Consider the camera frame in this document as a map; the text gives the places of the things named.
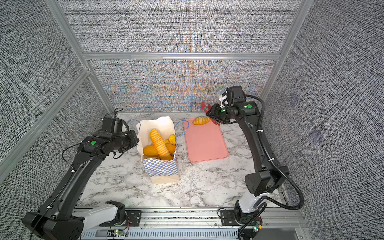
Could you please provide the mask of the red silicone kitchen tongs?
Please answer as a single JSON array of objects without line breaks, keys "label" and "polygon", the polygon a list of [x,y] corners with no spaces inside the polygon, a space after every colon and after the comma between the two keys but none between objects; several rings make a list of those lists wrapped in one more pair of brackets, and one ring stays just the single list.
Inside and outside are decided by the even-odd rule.
[{"label": "red silicone kitchen tongs", "polygon": [[211,119],[211,121],[217,125],[217,126],[220,126],[220,123],[218,123],[216,120],[212,119],[210,117],[211,115],[211,109],[212,109],[212,105],[211,104],[208,104],[206,105],[205,101],[202,101],[201,102],[201,109],[206,113],[206,116],[209,117]]}]

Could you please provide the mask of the croissant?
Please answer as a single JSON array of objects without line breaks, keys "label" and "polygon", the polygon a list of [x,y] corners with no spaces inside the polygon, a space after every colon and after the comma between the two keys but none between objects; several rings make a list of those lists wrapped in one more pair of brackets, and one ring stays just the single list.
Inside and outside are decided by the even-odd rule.
[{"label": "croissant", "polygon": [[201,125],[207,124],[210,121],[211,119],[209,117],[198,117],[193,120],[193,124],[197,126],[201,126]]}]

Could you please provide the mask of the oval french bread loaf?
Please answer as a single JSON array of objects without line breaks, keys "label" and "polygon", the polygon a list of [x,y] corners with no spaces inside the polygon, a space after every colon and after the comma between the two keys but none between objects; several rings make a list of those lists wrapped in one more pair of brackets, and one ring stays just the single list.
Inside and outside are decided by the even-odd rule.
[{"label": "oval french bread loaf", "polygon": [[[166,144],[166,147],[167,147],[168,151],[170,152],[170,155],[173,156],[175,153],[175,150],[176,150],[176,146],[172,145],[172,144]],[[147,157],[159,157],[160,156],[158,151],[156,150],[155,146],[153,146],[153,145],[146,146],[143,149],[143,153],[144,153],[144,156],[147,156]]]}]

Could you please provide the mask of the long twisted bread stick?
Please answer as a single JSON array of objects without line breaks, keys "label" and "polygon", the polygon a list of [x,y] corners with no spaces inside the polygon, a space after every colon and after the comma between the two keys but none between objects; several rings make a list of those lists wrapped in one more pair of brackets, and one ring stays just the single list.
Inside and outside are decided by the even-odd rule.
[{"label": "long twisted bread stick", "polygon": [[166,143],[164,142],[162,136],[160,135],[160,133],[156,129],[151,130],[150,138],[151,138],[153,145],[155,146],[156,150],[158,151],[158,153],[160,155],[159,156],[160,160],[172,161],[173,156],[170,155],[170,152],[168,151],[168,149],[166,147]]}]

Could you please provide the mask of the checkered paper bread bag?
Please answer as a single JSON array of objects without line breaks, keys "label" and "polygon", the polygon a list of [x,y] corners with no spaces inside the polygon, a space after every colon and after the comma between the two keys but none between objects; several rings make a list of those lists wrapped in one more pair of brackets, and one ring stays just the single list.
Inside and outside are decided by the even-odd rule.
[{"label": "checkered paper bread bag", "polygon": [[178,146],[175,124],[171,117],[142,120],[136,124],[137,145],[142,166],[155,185],[177,183]]}]

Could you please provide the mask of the small yellow bread piece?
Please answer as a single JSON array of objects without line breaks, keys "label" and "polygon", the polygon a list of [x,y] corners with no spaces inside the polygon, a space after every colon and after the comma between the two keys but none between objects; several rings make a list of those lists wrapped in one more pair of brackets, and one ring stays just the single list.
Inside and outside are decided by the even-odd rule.
[{"label": "small yellow bread piece", "polygon": [[170,144],[176,145],[176,136],[175,135],[170,135],[168,140],[169,140]]}]

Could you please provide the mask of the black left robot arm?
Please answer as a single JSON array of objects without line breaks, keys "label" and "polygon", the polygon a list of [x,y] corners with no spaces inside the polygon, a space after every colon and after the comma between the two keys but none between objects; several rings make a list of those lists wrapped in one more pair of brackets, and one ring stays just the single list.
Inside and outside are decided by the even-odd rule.
[{"label": "black left robot arm", "polygon": [[31,235],[44,240],[77,240],[85,230],[85,218],[73,216],[73,210],[90,177],[112,152],[124,153],[135,147],[135,131],[121,134],[100,133],[79,143],[75,159],[49,198],[36,212],[28,212],[22,223]]}]

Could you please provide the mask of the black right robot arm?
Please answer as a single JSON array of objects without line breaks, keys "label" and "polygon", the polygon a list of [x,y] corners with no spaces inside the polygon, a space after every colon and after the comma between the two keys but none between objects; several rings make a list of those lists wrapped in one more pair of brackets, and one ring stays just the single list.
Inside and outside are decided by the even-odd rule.
[{"label": "black right robot arm", "polygon": [[283,204],[268,196],[285,181],[290,171],[275,158],[262,127],[262,113],[255,102],[235,103],[231,106],[209,105],[206,115],[215,124],[238,124],[252,153],[255,172],[245,176],[247,191],[235,203],[235,219],[246,224],[261,212],[261,205],[271,202],[286,210],[296,207]]}]

